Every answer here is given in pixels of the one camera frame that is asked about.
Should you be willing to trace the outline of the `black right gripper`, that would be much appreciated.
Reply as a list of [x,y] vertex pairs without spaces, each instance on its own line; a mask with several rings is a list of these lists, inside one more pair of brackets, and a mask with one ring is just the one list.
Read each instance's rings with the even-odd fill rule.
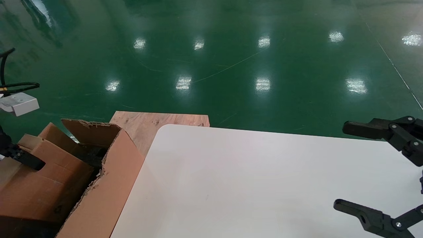
[[[369,123],[347,121],[343,124],[343,133],[368,139],[384,139],[414,165],[423,164],[421,119],[405,116],[395,120],[373,118]],[[420,184],[423,194],[423,176]],[[356,217],[365,231],[383,238],[414,238],[408,228],[423,220],[422,205],[396,218],[344,199],[336,199],[333,207],[339,212]]]

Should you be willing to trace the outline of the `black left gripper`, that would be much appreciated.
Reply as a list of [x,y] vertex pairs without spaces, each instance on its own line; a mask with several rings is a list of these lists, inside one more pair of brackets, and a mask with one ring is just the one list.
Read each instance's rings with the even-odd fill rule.
[[0,154],[7,158],[11,157],[15,161],[20,162],[34,170],[41,170],[45,166],[45,162],[38,157],[22,150],[20,147],[10,147],[11,138],[4,132],[0,126]]

